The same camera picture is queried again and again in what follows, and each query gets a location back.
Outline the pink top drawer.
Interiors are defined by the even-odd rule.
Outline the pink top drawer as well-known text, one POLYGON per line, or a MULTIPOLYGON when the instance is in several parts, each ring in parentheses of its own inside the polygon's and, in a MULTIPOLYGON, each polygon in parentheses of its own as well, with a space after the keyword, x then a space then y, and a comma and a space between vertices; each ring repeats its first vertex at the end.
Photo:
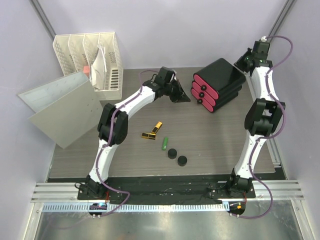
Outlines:
POLYGON ((214 100, 219 98, 218 92, 212 88, 204 79, 202 79, 198 74, 193 76, 193 80, 195 84, 193 84, 193 88, 196 89, 199 93, 206 92, 208 93, 214 100))

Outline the black drawer organizer box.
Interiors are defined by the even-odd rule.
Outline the black drawer organizer box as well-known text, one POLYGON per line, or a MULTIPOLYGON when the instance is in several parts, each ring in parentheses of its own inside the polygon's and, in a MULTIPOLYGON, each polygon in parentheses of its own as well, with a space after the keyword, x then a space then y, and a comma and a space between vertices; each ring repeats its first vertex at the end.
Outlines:
POLYGON ((224 58, 219 58, 194 73, 193 81, 195 74, 218 92, 219 98, 213 106, 213 112, 235 99, 246 81, 245 75, 224 58))

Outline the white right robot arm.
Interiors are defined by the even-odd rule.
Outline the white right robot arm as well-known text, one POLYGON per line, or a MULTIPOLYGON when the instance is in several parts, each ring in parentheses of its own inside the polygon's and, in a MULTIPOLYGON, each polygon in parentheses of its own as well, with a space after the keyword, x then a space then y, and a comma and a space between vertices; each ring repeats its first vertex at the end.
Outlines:
POLYGON ((269 42, 258 40, 235 63, 238 69, 249 74, 256 99, 244 120, 246 140, 242 153, 225 185, 226 193, 233 198, 243 197, 251 191, 260 151, 275 134, 279 123, 284 122, 286 104, 279 100, 275 91, 269 50, 269 42))

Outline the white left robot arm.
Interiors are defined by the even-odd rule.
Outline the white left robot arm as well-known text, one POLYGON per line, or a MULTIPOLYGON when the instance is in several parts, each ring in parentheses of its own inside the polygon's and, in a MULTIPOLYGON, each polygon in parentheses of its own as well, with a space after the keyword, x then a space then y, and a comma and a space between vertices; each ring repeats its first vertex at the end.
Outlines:
POLYGON ((116 190, 106 184, 109 178, 109 169, 118 146, 128 135, 130 118, 148 104, 158 98, 168 96, 173 103, 190 102, 176 72, 168 67, 161 67, 155 71, 155 76, 142 82, 140 88, 131 96, 117 104, 106 104, 103 107, 97 125, 99 146, 94 165, 87 175, 84 186, 79 192, 89 199, 102 199, 107 190, 130 195, 127 191, 116 190))

